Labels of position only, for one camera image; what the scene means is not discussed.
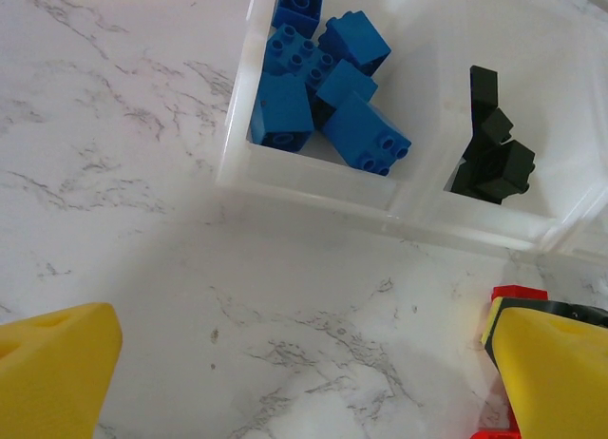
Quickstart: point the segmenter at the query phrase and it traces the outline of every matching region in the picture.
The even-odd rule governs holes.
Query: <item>marble surface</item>
[[[490,288],[606,308],[606,270],[214,191],[248,3],[0,0],[0,321],[114,305],[123,352],[97,439],[504,425],[479,344]]]

